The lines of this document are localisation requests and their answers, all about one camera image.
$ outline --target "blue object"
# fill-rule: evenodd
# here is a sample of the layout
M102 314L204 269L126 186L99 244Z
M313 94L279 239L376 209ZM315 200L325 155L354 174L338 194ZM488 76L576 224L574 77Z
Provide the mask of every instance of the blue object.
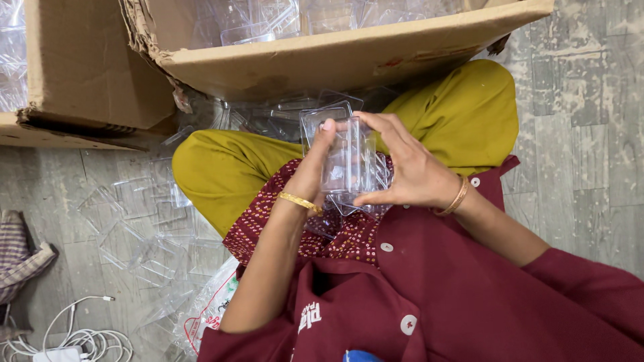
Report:
M342 357L342 362L384 362L382 359L363 350L348 350Z

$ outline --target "maroon polo shirt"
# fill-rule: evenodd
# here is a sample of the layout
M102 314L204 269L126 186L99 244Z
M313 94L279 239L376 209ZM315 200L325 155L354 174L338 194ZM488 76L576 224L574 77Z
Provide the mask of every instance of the maroon polo shirt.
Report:
M504 164L470 177L503 209ZM453 216L395 206L377 234L380 270L299 257L283 313L246 334L206 329L199 362L644 361L644 283L558 249L518 268Z

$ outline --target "printed logo on shirt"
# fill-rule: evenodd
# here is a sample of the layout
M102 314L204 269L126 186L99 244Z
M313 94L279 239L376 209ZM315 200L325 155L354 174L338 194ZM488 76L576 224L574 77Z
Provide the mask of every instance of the printed logo on shirt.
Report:
M320 303L312 302L311 304L304 307L304 310L302 310L302 317L299 320L298 334L300 330L304 329L304 327L309 329L313 322L321 320L322 316L320 316Z

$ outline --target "gold bangle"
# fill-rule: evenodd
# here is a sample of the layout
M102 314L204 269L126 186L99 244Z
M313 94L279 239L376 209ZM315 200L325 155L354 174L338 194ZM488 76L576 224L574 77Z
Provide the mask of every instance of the gold bangle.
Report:
M307 209L311 209L317 213L318 216L322 216L324 214L324 210L320 206L317 206L316 204L313 204L312 202L306 201L301 197L297 197L295 195L291 195L289 193L285 192L280 192L278 194L278 197L284 198L288 201L294 202L300 206L304 206Z
M461 176L461 178L463 179L463 184L460 187L459 194L456 196L454 201L451 203L451 205L447 209L445 209L443 211L437 211L437 209L434 208L433 212L434 212L434 214L436 214L436 216L448 216L449 214L453 213L454 210L456 210L456 208L458 206L460 206L461 202L463 202L463 199L465 198L465 195L468 193L469 181L468 181L468 178L466 176Z

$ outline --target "white charging cable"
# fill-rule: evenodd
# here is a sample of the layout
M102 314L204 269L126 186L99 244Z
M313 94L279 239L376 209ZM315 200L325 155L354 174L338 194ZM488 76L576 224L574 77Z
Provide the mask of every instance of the white charging cable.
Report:
M83 358L82 362L96 362L103 358L106 354L106 352L109 349L115 348L119 351L118 353L118 358L114 360L114 362L119 362L124 355L127 354L127 357L125 358L125 362L130 362L132 360L132 354L133 354L133 348L132 348L132 342L130 342L129 338L121 333L117 332L116 330L91 330L91 329L79 329L76 330L75 332L72 332L71 328L74 324L74 314L76 313L76 304L88 300L88 299L103 299L106 301L113 301L114 298L108 297L108 296L87 296L85 298L81 298L72 304L68 305L65 307L63 310L58 313L56 318L53 319L53 321L49 324L49 327L47 328L47 331L44 334L43 337L43 349L38 350L35 347L31 346L29 343L27 343L22 336L18 336L17 339L12 340L12 341L6 341L3 343L0 343L0 345L4 345L2 349L2 357L4 362L14 362L14 357L18 354L22 354L24 356L34 356L36 353L41 353L43 352L45 357L49 362L52 362L49 356L47 356L47 339L49 337L49 332L52 329L53 324L56 322L56 320L61 316L62 313L65 312L65 310L68 310L71 308L70 311L70 328L67 331L67 335L63 339L62 343L58 346L58 348L63 348L63 347L69 347L69 346L84 346L84 345L89 345L91 346L89 352L81 354L81 358ZM8 316L8 319L11 320L12 324L15 327L15 321L14 319L9 316L9 311L7 308L7 313L6 316ZM111 337L113 338L117 344L108 346L108 338ZM9 355L9 358L7 359L6 356L6 351L7 348L11 348L13 350L13 353Z

